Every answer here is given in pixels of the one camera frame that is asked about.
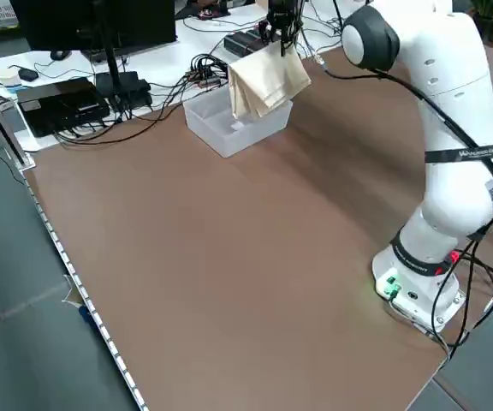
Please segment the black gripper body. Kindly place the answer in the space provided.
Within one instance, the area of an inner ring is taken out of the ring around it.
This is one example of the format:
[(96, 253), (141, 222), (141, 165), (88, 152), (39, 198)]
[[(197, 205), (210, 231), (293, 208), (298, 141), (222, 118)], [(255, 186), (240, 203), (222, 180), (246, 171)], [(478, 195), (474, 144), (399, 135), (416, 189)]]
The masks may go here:
[(280, 28), (294, 23), (302, 25), (303, 2), (301, 0), (270, 0), (268, 2), (267, 21), (270, 32), (280, 32)]

